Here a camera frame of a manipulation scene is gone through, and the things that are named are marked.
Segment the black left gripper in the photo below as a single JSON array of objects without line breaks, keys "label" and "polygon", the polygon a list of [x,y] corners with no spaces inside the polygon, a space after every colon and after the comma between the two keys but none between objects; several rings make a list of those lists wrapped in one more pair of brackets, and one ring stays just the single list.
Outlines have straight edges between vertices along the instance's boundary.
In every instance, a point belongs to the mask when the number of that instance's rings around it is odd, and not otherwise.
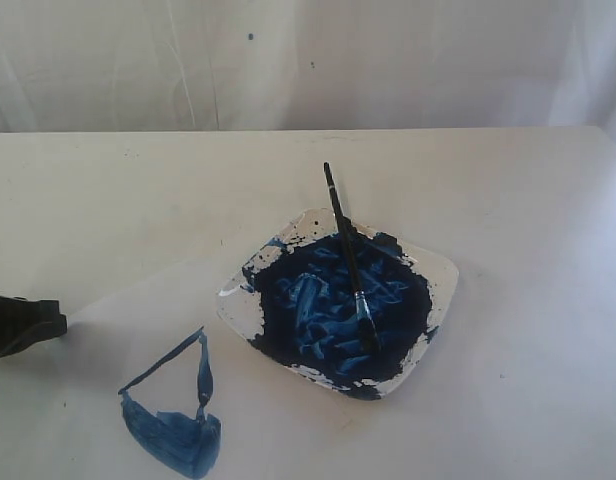
[{"label": "black left gripper", "polygon": [[57,300],[28,301],[0,295],[0,358],[67,333]]}]

